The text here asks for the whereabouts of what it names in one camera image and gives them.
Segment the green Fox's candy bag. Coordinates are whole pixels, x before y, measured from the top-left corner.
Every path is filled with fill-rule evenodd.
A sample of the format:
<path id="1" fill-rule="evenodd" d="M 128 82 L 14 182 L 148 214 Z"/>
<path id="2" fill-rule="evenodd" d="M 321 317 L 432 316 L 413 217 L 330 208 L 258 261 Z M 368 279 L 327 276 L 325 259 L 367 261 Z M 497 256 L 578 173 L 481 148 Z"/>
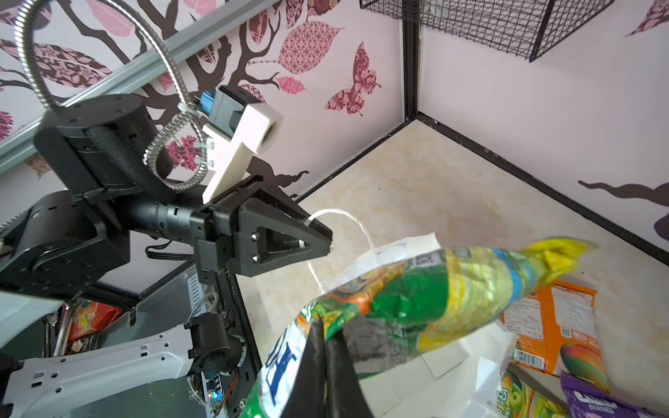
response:
<path id="1" fill-rule="evenodd" d="M 515 301 L 547 287 L 578 266 L 592 242 L 552 238 L 519 251 L 440 248 L 380 266 L 305 305 L 276 341 L 242 410 L 245 417 L 280 417 L 300 367 L 311 323 L 321 320 L 325 344 L 343 331 L 359 383 L 383 372 L 409 350 L 372 343 L 355 349 L 354 320 L 373 328 L 442 330 L 456 338 L 494 322 Z"/>

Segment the white paper bag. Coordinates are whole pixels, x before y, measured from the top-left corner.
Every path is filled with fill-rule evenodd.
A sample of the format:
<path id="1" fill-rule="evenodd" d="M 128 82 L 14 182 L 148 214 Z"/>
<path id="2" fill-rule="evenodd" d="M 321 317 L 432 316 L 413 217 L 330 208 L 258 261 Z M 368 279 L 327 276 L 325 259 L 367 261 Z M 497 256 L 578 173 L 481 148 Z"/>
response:
<path id="1" fill-rule="evenodd" d="M 355 349 L 372 343 L 379 348 L 396 345 L 409 350 L 383 372 L 362 380 L 362 393 L 378 417 L 498 417 L 501 378 L 516 341 L 499 321 L 489 322 L 464 336 L 442 330 L 373 328 L 354 320 Z"/>

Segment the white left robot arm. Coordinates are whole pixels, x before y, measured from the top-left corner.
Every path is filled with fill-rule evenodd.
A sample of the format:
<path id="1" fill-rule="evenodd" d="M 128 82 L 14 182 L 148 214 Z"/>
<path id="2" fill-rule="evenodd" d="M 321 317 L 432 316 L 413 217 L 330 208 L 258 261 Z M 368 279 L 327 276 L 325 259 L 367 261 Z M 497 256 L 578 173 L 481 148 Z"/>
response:
<path id="1" fill-rule="evenodd" d="M 199 313 L 141 340 L 75 355 L 1 361 L 4 417 L 59 417 L 131 388 L 185 376 L 215 378 L 240 369 L 256 348 L 230 337 L 232 317 L 249 330 L 238 276 L 256 276 L 328 254 L 332 232 L 278 186 L 247 174 L 270 147 L 282 118 L 267 104 L 233 97 L 205 126 L 206 186 L 181 192 L 166 155 L 150 168 L 153 133 L 132 95 L 89 99 L 49 111 L 34 143 L 66 187 L 1 230 L 1 289 L 54 301 L 79 297 L 133 308 L 101 283 L 130 261 L 131 233 L 190 245 L 201 283 L 224 293 L 221 313 Z"/>

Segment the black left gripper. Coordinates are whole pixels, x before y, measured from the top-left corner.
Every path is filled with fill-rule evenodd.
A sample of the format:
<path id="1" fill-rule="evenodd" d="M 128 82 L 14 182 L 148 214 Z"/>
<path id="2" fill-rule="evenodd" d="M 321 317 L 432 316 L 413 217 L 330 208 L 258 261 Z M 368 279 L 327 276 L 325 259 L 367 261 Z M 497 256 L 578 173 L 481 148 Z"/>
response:
<path id="1" fill-rule="evenodd" d="M 254 277 L 330 253 L 333 232 L 277 186 L 251 176 L 190 216 L 198 280 Z"/>

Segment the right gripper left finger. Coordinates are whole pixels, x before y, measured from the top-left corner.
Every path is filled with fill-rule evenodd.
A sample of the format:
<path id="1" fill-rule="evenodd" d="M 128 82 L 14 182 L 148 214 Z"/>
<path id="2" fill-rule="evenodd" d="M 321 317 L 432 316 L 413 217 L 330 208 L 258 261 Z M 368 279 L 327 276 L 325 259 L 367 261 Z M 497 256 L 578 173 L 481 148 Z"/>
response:
<path id="1" fill-rule="evenodd" d="M 281 418 L 322 418 L 326 407 L 326 344 L 321 320 L 311 323 L 300 367 Z"/>

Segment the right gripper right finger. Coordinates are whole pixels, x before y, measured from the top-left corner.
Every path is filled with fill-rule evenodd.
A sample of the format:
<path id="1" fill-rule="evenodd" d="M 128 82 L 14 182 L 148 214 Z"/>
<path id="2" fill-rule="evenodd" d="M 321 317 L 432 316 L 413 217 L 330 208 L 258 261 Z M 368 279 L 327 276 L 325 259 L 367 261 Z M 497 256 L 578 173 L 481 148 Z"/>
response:
<path id="1" fill-rule="evenodd" d="M 365 401 L 343 331 L 326 343 L 327 402 L 331 418 L 373 418 Z"/>

